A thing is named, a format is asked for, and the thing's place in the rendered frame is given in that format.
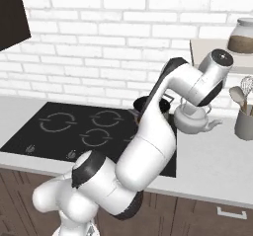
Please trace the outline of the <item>white kettle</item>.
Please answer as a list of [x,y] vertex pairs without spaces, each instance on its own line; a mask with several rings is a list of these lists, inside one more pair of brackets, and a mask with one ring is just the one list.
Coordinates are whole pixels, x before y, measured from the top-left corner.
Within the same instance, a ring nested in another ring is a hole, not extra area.
[[188,103],[181,104],[174,112],[174,123],[176,127],[186,134],[198,134],[213,130],[222,124],[221,119],[209,121],[211,105],[206,111],[204,107],[198,108]]

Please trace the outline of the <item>black cooking pot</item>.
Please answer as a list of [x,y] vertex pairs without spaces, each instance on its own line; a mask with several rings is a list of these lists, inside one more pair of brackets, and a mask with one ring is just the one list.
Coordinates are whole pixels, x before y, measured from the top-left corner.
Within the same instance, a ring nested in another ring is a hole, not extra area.
[[[133,102],[133,108],[128,109],[128,111],[134,116],[134,120],[136,123],[139,123],[138,116],[139,116],[141,110],[143,109],[143,106],[144,106],[146,100],[147,100],[147,96],[137,98]],[[174,98],[172,96],[165,94],[159,102],[160,111],[166,119],[169,119],[169,111],[171,108],[171,103],[173,101],[174,101]]]

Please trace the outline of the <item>black hob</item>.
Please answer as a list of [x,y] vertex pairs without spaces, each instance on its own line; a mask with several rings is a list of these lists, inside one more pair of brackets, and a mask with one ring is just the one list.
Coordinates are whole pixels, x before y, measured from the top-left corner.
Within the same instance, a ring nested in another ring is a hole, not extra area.
[[[136,132],[128,109],[48,102],[0,140],[0,168],[58,176],[89,150],[118,161]],[[28,154],[31,144],[36,150]],[[76,158],[67,159],[71,150],[76,151]]]

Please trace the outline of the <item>brown wooden cupboard door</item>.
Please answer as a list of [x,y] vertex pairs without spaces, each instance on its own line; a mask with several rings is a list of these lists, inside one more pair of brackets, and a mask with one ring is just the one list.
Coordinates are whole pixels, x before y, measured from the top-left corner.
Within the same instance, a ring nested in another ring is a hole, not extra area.
[[0,168],[0,214],[8,236],[52,236],[60,224],[56,211],[38,212],[32,201],[36,187],[51,176]]
[[101,236],[170,236],[176,198],[144,193],[138,213],[120,221],[100,209],[95,222]]

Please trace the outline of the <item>wooden spoon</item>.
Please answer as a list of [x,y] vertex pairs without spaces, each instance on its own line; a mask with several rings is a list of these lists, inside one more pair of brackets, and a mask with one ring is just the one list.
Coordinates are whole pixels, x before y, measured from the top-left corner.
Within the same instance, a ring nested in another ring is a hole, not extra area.
[[246,112],[247,103],[242,89],[239,86],[231,87],[229,89],[229,95],[231,99],[240,106],[241,111]]

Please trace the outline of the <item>grey utensil pot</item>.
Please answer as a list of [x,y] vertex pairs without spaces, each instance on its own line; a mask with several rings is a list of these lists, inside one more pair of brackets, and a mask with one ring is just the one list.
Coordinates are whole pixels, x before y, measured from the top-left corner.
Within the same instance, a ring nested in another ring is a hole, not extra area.
[[238,112],[234,134],[243,140],[253,140],[253,105],[247,106],[247,113]]

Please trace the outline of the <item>metal whisk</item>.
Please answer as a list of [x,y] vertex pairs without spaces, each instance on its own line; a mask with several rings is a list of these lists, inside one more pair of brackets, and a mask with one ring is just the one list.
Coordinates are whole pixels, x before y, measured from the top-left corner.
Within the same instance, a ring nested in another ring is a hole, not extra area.
[[240,87],[244,94],[243,112],[247,113],[247,97],[249,93],[253,90],[253,77],[252,76],[243,77],[240,82]]

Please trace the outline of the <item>glass jar with brown contents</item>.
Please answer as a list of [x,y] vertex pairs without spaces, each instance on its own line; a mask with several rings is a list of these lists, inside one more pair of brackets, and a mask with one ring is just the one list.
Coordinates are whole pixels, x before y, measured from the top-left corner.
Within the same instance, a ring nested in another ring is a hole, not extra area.
[[253,18],[238,18],[227,48],[242,54],[253,54]]

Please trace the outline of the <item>brown wooden drawer front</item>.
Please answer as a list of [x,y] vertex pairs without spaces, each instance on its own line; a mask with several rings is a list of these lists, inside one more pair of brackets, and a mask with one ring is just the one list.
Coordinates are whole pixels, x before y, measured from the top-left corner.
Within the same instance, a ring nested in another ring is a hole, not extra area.
[[[216,208],[247,213],[241,220],[219,216]],[[253,209],[179,197],[171,236],[253,236]]]

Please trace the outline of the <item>dark range hood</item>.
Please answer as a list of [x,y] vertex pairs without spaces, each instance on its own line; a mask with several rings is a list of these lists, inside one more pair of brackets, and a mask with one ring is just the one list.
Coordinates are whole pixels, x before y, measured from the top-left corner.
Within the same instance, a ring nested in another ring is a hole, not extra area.
[[0,0],[0,51],[30,37],[23,0]]

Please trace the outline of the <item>beige wall shelf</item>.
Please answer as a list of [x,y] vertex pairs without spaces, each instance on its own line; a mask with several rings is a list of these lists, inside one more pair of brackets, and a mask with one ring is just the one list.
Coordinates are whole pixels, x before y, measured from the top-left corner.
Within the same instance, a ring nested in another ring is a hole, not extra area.
[[[191,39],[192,63],[195,67],[199,67],[209,52],[216,48],[227,50],[226,46],[226,39]],[[234,60],[231,73],[253,75],[253,54],[239,54],[232,51],[229,53]]]

